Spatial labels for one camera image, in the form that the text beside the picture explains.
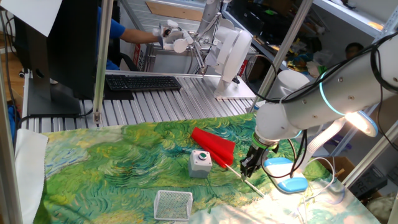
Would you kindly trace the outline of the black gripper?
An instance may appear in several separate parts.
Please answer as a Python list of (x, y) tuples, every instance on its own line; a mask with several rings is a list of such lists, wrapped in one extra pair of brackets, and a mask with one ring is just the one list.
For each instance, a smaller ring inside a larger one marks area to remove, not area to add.
[(268, 153), (269, 146), (259, 147), (251, 145), (246, 158), (240, 160), (241, 178), (250, 178), (261, 166), (262, 157)]

